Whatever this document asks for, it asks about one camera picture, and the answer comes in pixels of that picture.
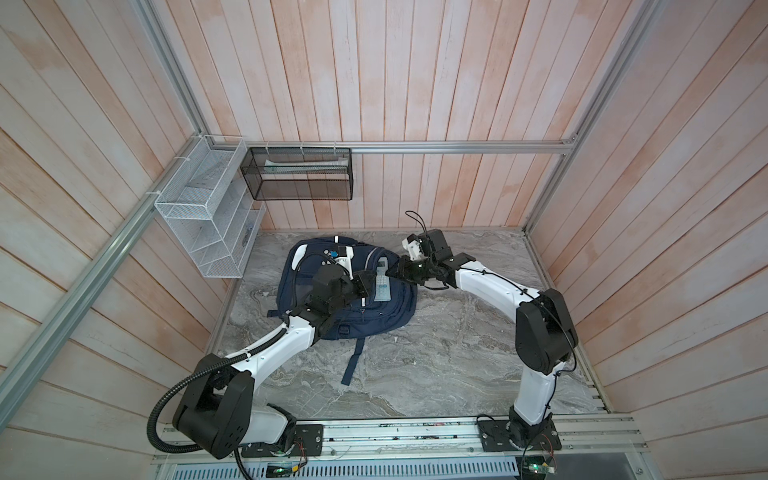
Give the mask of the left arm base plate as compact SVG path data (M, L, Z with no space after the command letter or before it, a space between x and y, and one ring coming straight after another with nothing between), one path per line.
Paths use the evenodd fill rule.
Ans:
M289 430L286 442L244 444L240 453L244 458L298 459L302 455L316 457L322 452L323 440L322 424L298 424Z

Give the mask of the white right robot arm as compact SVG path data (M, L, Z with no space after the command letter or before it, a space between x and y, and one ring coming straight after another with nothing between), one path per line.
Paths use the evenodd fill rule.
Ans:
M578 336L564 296L553 288L522 286L471 255L453 253L439 229L411 234L402 246L406 254L387 271L389 277L418 286L438 280L475 295L512 320L515 351L524 369L507 431L518 448L549 432L557 379L577 366Z

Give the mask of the navy blue student backpack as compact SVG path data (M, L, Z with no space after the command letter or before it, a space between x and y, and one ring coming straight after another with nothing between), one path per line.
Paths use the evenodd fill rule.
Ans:
M308 313L315 339L356 341L341 383L353 378L365 340L405 326L417 306L417 287L386 275L399 257L379 246L335 236L302 240L289 251L269 317Z

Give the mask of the light blue calculator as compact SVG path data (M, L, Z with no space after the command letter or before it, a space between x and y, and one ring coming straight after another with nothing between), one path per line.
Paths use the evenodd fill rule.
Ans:
M376 265L375 302L388 302L392 298L390 278L386 275L388 267L388 258L381 256Z

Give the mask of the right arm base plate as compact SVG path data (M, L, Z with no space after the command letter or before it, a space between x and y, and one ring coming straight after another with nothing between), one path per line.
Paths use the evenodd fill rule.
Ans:
M559 451L562 443L552 417L540 424L528 425L524 421L492 419L479 416L476 426L484 452L505 451Z

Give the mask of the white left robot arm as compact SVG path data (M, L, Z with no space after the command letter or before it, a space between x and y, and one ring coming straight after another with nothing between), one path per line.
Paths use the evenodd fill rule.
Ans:
M295 440L295 418L276 405L255 407L256 389L283 363L321 340L337 312L374 296L375 290L374 271L351 273L338 264L321 266L311 290L289 311L283 325L227 357L205 356L195 372L158 400L147 420L151 446L169 454L204 450L216 459L252 443L289 450ZM160 414L177 394L182 398L172 425L191 440L187 445L168 443L158 434Z

